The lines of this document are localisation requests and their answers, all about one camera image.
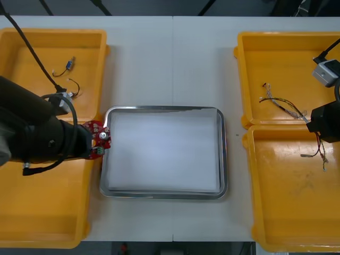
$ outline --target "cable connector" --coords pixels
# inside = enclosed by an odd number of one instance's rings
[[[65,100],[63,97],[65,97],[70,103],[72,103],[71,96],[66,93],[56,93],[56,95],[59,95],[59,97],[50,97],[48,101],[54,106],[55,108],[55,115],[65,115],[71,111],[70,107],[67,103],[65,103]]]
[[[73,67],[73,62],[75,61],[75,57],[72,57],[69,61],[68,61],[68,63],[66,64],[66,70],[71,70],[72,69],[72,67]]]

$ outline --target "stainless steel tray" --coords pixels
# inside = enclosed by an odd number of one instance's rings
[[[214,107],[188,107],[188,106],[132,106],[121,107],[116,106],[110,108],[105,115],[104,126],[111,127],[111,120],[114,113],[171,113],[183,112],[190,110],[201,109],[216,109]],[[226,152],[226,138],[225,138],[225,123],[223,114],[220,110],[216,109],[217,116],[217,144],[218,155],[216,155],[216,163],[219,166],[219,191],[218,192],[188,192],[188,191],[161,191],[161,190],[118,190],[109,189],[106,181],[108,171],[108,154],[105,152],[103,158],[103,166],[100,178],[100,191],[107,197],[128,197],[128,198],[163,198],[163,199],[219,199],[227,191],[228,178],[227,178],[227,152]]]

